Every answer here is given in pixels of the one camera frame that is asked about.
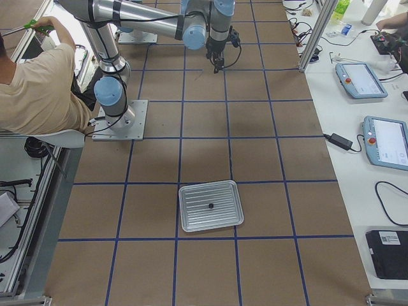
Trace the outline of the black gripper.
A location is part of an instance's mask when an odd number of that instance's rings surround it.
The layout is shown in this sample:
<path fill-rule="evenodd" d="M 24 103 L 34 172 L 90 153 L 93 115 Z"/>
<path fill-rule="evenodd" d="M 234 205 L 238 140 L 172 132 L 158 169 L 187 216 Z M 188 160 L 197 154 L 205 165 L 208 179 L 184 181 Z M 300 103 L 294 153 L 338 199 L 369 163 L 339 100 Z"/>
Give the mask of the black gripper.
<path fill-rule="evenodd" d="M 226 46 L 226 41 L 207 41 L 206 58 L 210 60 L 214 67 L 214 73 L 221 71 L 224 66 L 223 51 Z"/>

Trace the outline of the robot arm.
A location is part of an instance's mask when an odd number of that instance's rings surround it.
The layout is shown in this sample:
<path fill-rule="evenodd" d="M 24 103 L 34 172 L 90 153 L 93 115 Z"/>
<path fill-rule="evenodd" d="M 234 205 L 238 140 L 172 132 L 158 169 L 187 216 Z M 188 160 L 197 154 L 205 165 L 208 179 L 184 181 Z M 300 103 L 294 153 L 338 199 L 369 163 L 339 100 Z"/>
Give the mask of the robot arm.
<path fill-rule="evenodd" d="M 234 1 L 182 1 L 172 13 L 134 1 L 60 1 L 79 21 L 99 64 L 87 89 L 105 111 L 109 127 L 132 122 L 126 97 L 130 66 L 119 53 L 110 25 L 124 32 L 158 34 L 181 41 L 189 50 L 207 49 L 214 73 L 225 69 L 224 49 L 228 42 L 240 48 L 239 34 L 231 25 Z"/>

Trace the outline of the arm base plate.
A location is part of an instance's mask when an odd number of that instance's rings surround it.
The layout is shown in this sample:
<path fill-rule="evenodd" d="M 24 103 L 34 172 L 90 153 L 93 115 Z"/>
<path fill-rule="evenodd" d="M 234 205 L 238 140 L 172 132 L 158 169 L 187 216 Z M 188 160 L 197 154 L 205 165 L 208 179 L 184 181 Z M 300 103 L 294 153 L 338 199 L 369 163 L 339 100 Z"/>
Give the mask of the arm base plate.
<path fill-rule="evenodd" d="M 120 45 L 142 45 L 157 43 L 157 35 L 133 30 L 130 33 L 124 31 L 116 32 L 117 43 Z"/>
<path fill-rule="evenodd" d="M 113 124 L 116 119 L 109 116 L 96 122 L 92 139 L 94 141 L 142 141 L 147 108 L 147 100 L 130 100 L 126 113 L 113 126 L 109 126 L 108 123 Z"/>

